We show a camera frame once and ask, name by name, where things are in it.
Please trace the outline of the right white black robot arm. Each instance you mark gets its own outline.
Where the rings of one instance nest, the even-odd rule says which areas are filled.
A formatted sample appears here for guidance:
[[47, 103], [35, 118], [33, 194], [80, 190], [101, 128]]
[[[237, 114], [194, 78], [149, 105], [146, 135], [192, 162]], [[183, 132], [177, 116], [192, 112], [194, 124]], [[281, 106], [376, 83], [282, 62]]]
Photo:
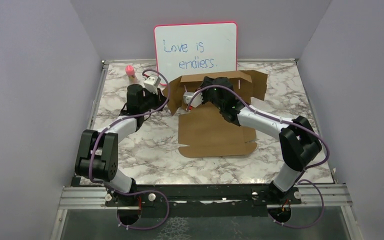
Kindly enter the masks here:
[[269, 199], [280, 204], [289, 196], [289, 190], [302, 175], [305, 167], [322, 151], [309, 121], [298, 116], [281, 119], [279, 116], [259, 111], [247, 104], [234, 92], [233, 84], [226, 77], [204, 77], [199, 86], [202, 104], [212, 103], [229, 123], [255, 129], [280, 142], [283, 165], [270, 183]]

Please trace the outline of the brown cardboard box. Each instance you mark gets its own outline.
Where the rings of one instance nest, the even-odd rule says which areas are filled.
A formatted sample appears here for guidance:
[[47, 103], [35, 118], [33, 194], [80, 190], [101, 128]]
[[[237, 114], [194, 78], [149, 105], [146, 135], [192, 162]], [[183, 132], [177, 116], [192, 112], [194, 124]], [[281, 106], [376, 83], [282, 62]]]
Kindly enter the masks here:
[[[183, 75], [169, 83], [170, 89], [163, 90], [172, 115], [178, 109], [187, 108], [183, 94], [196, 91], [205, 77], [228, 78], [234, 91], [248, 104], [251, 98], [265, 98], [268, 75], [257, 70]], [[209, 102], [178, 117], [178, 150], [187, 158], [247, 156], [257, 148], [255, 139], [254, 129], [227, 122], [219, 109]]]

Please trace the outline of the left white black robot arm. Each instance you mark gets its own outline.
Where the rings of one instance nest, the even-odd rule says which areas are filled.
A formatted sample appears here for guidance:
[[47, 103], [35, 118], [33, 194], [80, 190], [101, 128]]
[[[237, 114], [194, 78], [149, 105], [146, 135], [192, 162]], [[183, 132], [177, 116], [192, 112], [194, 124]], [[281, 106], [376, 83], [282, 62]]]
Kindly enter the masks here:
[[136, 183], [118, 168], [119, 143], [141, 128], [146, 115], [161, 111], [167, 103], [167, 97], [158, 87], [128, 86], [126, 103], [117, 119], [101, 129], [82, 132], [74, 165], [75, 174], [116, 191], [124, 205], [135, 203]]

